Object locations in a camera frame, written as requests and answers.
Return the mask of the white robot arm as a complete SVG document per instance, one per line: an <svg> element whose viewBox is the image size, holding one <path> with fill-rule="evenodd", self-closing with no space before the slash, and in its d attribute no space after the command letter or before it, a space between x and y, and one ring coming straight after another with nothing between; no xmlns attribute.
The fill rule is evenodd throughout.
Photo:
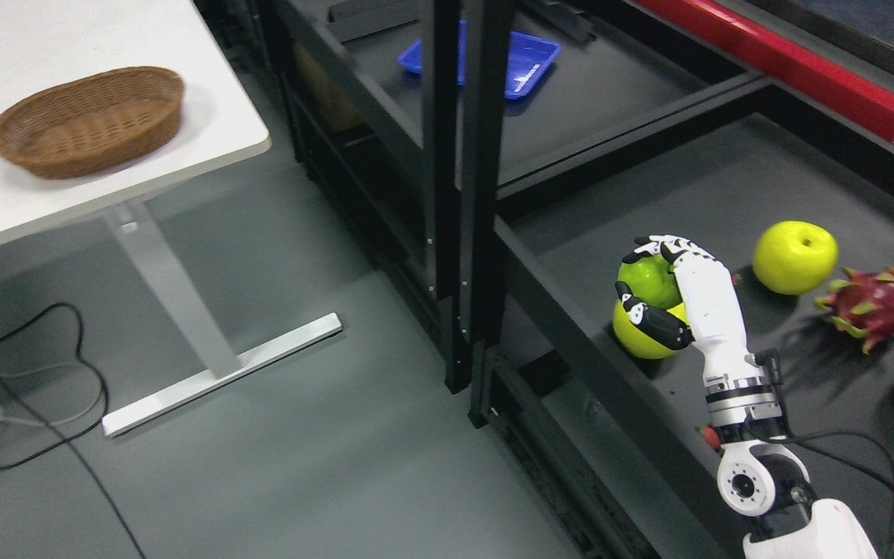
<svg viewBox="0 0 894 559"><path fill-rule="evenodd" d="M820 498L792 452L776 350L705 357L707 409L721 445L716 473L726 504L747 520L747 558L876 558L865 528L844 502Z"/></svg>

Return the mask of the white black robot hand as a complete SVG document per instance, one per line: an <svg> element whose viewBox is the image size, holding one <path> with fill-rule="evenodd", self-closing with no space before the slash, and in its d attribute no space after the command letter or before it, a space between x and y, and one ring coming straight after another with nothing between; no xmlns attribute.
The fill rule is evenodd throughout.
<svg viewBox="0 0 894 559"><path fill-rule="evenodd" d="M682 321L667 309L636 296L617 282L625 314L639 331L673 350L689 346L705 357L703 384L710 395L764 385L764 375L747 348L747 332L730 269L688 238L652 234L635 238L624 264L661 255L685 306Z"/></svg>

